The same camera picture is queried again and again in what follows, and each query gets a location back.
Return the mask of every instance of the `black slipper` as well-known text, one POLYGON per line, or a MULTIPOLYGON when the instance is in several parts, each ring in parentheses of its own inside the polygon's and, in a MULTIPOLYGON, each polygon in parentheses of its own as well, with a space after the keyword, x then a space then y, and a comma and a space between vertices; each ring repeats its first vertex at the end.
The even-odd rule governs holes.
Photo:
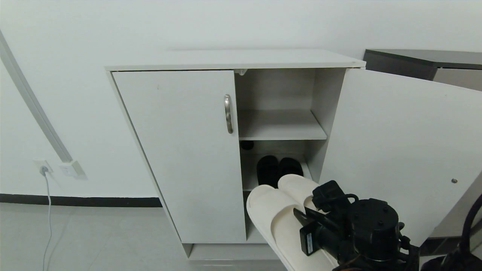
POLYGON ((303 169, 301 168, 300 162, 293 158, 285 157, 281 159, 280 162, 280 177, 287 174, 296 174, 303 176, 303 169))
POLYGON ((278 188, 278 180, 280 179, 278 159, 272 155, 261 158, 256 165, 256 174, 259 185, 267 184, 278 188))

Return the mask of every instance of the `label sticker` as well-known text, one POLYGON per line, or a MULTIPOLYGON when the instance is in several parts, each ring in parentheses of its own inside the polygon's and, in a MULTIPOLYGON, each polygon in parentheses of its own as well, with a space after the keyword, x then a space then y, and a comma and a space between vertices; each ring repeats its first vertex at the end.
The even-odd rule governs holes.
POLYGON ((306 236, 306 243, 308 244, 308 254, 311 254, 313 252, 313 241, 311 239, 311 233, 308 233, 306 236))

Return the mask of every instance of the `electrical socket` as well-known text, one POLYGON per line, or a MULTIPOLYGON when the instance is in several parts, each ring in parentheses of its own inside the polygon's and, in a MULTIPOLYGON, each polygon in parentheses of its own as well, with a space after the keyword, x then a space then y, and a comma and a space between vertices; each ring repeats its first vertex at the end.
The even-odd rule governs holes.
POLYGON ((45 167, 47 167, 47 168, 49 169, 48 172, 50 172, 50 173, 54 172, 54 171, 52 170, 52 168, 49 166, 49 163, 47 163, 47 160, 45 160, 45 159, 42 159, 42 158, 34 158, 34 159, 33 159, 33 162, 35 163, 35 166, 37 167, 37 169, 38 169, 39 171, 40 171, 40 168, 41 168, 42 166, 45 166, 45 167))

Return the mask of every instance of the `metal door handle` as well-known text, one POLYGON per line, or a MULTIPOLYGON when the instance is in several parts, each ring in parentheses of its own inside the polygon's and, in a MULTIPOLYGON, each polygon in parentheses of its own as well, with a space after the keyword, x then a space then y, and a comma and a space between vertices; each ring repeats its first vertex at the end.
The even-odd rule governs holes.
POLYGON ((224 95, 224 112, 226 113, 226 125, 228 133, 233 133, 233 123, 231 122, 231 97, 229 94, 224 95))

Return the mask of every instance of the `wall outlet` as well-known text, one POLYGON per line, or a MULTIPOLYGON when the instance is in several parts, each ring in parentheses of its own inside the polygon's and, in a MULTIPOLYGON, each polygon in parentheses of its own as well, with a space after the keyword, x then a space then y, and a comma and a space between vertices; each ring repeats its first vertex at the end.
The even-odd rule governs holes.
POLYGON ((65 176, 78 177, 84 174, 84 172, 82 171, 82 168, 80 167, 79 162, 77 161, 72 161, 69 163, 61 163, 59 167, 65 176))
POLYGON ((45 166, 45 167, 47 167, 47 168, 49 169, 48 172, 50 172, 50 173, 54 172, 54 171, 52 170, 52 168, 49 166, 49 164, 47 163, 47 160, 44 160, 44 159, 42 159, 42 158, 34 158, 34 159, 33 159, 33 162, 35 163, 35 166, 37 167, 37 169, 38 169, 39 171, 40 171, 40 168, 41 168, 42 166, 45 166))

